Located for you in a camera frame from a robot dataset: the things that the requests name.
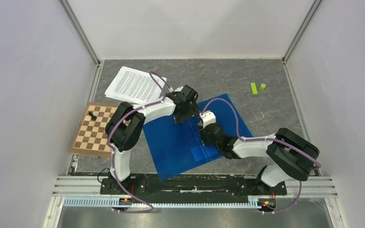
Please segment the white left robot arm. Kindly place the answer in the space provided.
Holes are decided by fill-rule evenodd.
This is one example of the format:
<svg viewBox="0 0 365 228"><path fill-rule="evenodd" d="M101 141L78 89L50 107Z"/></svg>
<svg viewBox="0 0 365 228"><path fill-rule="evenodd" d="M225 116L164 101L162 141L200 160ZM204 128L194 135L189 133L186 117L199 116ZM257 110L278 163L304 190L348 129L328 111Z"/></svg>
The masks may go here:
<svg viewBox="0 0 365 228"><path fill-rule="evenodd" d="M185 85L150 103L120 103L105 127L111 149L112 188L117 193L129 191L131 149L137 144L144 125L165 116L172 116L177 124L198 116L197 99L197 91Z"/></svg>

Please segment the wooden chessboard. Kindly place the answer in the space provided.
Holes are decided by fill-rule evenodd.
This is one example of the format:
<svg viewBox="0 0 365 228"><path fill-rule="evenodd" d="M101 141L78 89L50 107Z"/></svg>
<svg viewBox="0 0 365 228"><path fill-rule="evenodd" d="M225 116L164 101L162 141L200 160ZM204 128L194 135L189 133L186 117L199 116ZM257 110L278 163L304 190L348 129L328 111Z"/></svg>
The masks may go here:
<svg viewBox="0 0 365 228"><path fill-rule="evenodd" d="M111 157L105 128L118 106L119 104L87 103L69 152L95 157ZM97 117L95 121L91 120L88 112L92 112Z"/></svg>

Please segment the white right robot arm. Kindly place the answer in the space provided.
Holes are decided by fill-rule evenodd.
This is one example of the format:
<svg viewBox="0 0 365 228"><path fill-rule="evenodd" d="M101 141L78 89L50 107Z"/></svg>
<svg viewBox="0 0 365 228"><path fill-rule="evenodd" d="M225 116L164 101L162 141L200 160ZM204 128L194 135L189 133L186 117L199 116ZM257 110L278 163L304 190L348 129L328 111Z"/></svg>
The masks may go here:
<svg viewBox="0 0 365 228"><path fill-rule="evenodd" d="M267 194L288 179L307 181L313 170L319 169L319 149L287 128L264 137L239 138L228 136L216 123L198 124L203 143L212 145L227 159L270 157L273 164L257 176L258 192Z"/></svg>

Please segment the blue plastic folder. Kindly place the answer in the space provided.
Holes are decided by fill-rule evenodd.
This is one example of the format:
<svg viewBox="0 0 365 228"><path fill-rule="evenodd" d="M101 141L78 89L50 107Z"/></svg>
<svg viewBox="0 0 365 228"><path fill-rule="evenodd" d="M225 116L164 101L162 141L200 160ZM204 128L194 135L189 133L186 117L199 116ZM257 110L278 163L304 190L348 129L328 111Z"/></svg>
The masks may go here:
<svg viewBox="0 0 365 228"><path fill-rule="evenodd" d="M233 114L237 110L231 110L234 104L227 94L217 96L214 102L202 101L198 106L212 111L228 136L252 137L242 117ZM172 116L165 116L144 125L143 133L161 181L223 157L214 146L203 145L197 128L199 121L192 117L176 123Z"/></svg>

